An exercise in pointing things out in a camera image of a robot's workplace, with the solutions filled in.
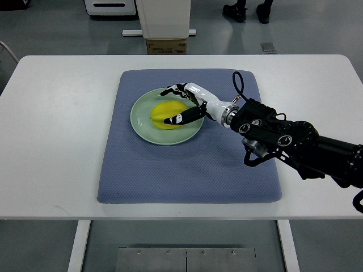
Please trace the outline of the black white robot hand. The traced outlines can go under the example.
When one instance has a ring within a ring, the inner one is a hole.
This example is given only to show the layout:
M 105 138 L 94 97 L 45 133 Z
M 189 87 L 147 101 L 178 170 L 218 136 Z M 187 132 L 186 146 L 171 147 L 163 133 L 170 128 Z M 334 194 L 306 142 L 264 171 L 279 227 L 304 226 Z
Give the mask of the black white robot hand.
M 229 128 L 232 118 L 239 110 L 236 104 L 221 101 L 216 95 L 194 83 L 169 86 L 161 92 L 161 95 L 165 96 L 169 93 L 188 99 L 195 106 L 177 115 L 168 115 L 163 120 L 168 125 L 186 125 L 207 116 L 211 120 L 217 121 L 218 124 Z

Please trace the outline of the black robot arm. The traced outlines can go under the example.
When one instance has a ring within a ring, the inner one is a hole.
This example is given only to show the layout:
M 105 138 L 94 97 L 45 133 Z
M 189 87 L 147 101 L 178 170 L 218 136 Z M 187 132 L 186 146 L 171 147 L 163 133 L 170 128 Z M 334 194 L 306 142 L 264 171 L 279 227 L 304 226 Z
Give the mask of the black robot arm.
M 342 188 L 362 188 L 362 145 L 323 137 L 307 121 L 280 120 L 275 109 L 246 98 L 243 85 L 234 87 L 245 103 L 228 123 L 243 137 L 245 165 L 277 158 L 304 180 L 331 176 Z

